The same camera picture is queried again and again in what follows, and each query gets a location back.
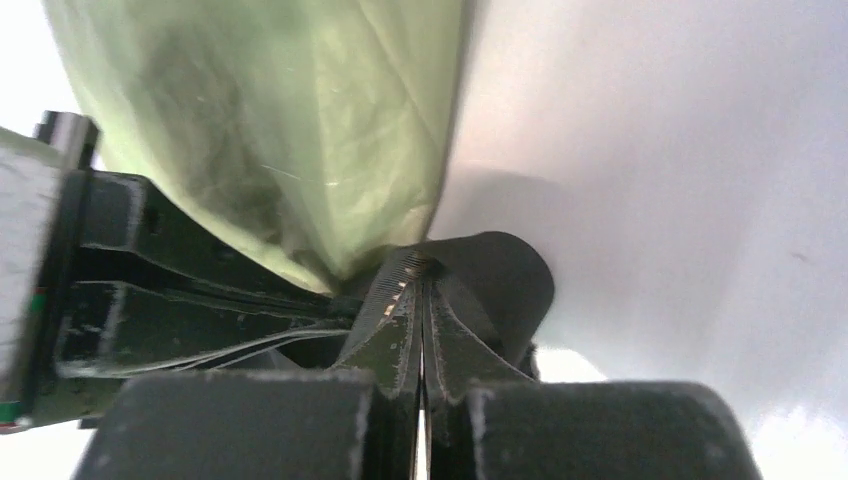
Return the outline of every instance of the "light green fabric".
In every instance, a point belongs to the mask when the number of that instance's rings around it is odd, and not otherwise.
[[[440,188],[457,0],[43,0],[107,168],[330,292],[419,240]]]

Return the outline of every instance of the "white surface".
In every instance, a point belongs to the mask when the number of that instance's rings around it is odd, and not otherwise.
[[[478,10],[434,234],[543,253],[538,339],[573,350],[543,375],[706,382],[766,478],[848,478],[848,4]],[[0,0],[7,128],[75,109],[49,38],[37,2]],[[67,478],[85,434],[61,428],[0,438],[9,478]]]

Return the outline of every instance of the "gray metal part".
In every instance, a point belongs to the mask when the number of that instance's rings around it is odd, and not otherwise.
[[[0,401],[15,391],[21,348],[61,187],[59,154],[0,128]]]

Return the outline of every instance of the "green cloth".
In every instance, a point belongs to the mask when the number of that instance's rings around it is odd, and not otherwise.
[[[109,170],[329,293],[438,200],[456,0],[43,0]]]

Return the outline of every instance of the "black mechanical component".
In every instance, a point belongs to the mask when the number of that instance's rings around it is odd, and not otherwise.
[[[22,404],[97,425],[78,479],[406,479],[422,410],[434,478],[759,478],[704,387],[539,384],[530,341],[553,280],[511,235],[399,248],[363,301],[331,300],[147,179],[64,181]]]

